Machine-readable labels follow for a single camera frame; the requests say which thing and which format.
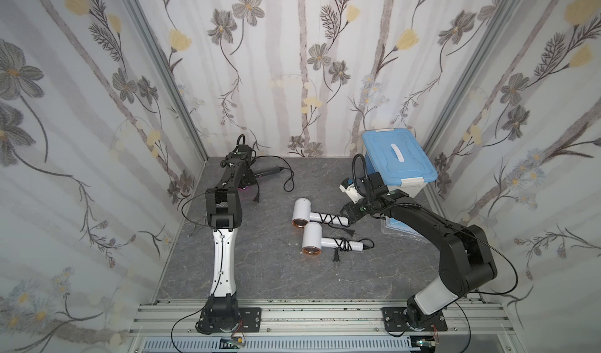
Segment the dark grey pink hair dryer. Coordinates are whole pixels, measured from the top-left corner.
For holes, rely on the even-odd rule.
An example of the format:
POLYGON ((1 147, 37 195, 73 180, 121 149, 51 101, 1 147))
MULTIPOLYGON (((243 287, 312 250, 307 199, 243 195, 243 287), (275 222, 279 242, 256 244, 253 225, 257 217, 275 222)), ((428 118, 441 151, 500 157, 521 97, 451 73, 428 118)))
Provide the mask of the dark grey pink hair dryer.
POLYGON ((267 176, 271 176, 274 174, 278 174, 284 171, 284 167, 273 167, 267 168, 260 171, 253 171, 252 169, 248 169, 246 173, 243 175, 240 184, 238 186, 239 190, 245 190, 253 185, 258 185, 258 179, 264 178, 267 176))

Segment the white hair dryer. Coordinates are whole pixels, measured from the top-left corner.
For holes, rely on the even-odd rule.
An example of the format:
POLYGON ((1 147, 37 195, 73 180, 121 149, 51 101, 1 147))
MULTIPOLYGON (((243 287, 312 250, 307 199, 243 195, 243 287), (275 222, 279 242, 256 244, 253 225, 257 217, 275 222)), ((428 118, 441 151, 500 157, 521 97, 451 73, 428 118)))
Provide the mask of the white hair dryer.
POLYGON ((311 201, 299 198, 294 202, 291 224, 297 228, 303 228, 310 222, 317 222, 337 228, 348 228, 351 226, 348 218, 342 215, 332 215, 315 212, 311 210, 311 201))
POLYGON ((343 252, 362 252, 366 246, 362 242, 346 238, 329 238, 322 235, 322 226, 317 222, 306 224, 302 239, 302 252, 307 255, 322 253, 323 248, 331 248, 343 252))

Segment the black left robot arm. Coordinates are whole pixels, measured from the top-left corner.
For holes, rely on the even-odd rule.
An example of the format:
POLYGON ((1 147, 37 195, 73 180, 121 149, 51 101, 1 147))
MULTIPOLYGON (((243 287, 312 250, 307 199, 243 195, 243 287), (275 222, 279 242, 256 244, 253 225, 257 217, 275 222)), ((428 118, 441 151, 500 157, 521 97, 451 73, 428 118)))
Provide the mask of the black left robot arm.
POLYGON ((214 239, 214 279, 196 329, 201 334, 232 332, 241 324, 234 276, 236 237, 243 212, 239 189, 252 176, 253 149, 236 145, 222 161, 222 179, 206 193, 207 222, 214 239))

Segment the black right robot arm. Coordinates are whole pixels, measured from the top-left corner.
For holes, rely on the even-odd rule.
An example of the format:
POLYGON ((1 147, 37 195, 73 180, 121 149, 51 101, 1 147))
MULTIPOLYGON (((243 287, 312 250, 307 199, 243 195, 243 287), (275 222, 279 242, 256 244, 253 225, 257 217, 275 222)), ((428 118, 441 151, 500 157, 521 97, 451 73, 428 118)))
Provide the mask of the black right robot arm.
POLYGON ((422 330, 441 310, 498 275, 488 239, 482 228, 462 226, 418 204, 400 189, 389 190, 379 173, 347 178, 340 190, 351 201, 342 208, 351 224, 367 215, 406 224, 439 251, 438 276, 411 296, 404 311, 408 328, 422 330))

